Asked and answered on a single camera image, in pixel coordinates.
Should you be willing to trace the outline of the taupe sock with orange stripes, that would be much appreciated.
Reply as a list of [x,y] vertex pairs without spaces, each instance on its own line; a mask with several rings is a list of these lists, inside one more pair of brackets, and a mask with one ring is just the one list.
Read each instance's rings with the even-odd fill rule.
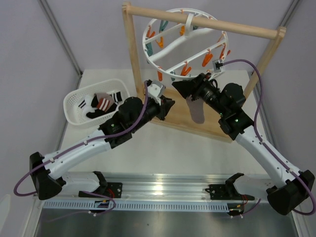
[[189,107],[191,119],[197,124],[203,124],[205,121],[203,111],[203,101],[201,99],[192,100],[191,97],[186,99]]

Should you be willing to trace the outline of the white round clip hanger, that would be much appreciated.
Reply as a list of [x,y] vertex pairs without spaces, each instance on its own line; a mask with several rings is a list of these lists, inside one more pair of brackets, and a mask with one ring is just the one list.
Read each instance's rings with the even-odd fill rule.
[[152,19],[142,35],[142,48],[158,80],[187,80],[200,73],[216,78],[223,73],[213,61],[224,61],[230,54],[226,31],[199,27],[193,17],[213,20],[209,13],[193,8],[175,8],[170,13],[188,15],[186,23]]

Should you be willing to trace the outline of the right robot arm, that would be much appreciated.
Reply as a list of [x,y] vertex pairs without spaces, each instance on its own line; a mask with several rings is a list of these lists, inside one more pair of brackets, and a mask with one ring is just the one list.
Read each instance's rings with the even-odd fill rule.
[[230,82],[219,89],[209,73],[201,73],[191,80],[174,81],[172,86],[183,98],[200,99],[216,111],[222,131],[245,148],[269,175],[269,180],[251,178],[243,173],[231,176],[225,182],[229,198],[250,195],[264,199],[281,215],[294,211],[307,198],[316,202],[311,193],[315,176],[291,164],[259,134],[256,122],[242,109],[246,98],[240,85]]

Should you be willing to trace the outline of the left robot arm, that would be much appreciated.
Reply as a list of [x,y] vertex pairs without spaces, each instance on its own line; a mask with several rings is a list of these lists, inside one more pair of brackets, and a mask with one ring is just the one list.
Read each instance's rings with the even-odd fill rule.
[[127,98],[117,112],[92,134],[64,150],[41,155],[30,155],[30,168],[36,193],[40,200],[58,194],[78,195],[81,198],[109,195],[108,182],[100,171],[87,175],[71,174],[69,170],[79,163],[112,150],[132,138],[133,133],[153,118],[165,120],[175,101],[162,96],[161,103],[148,98],[143,104],[138,97]]

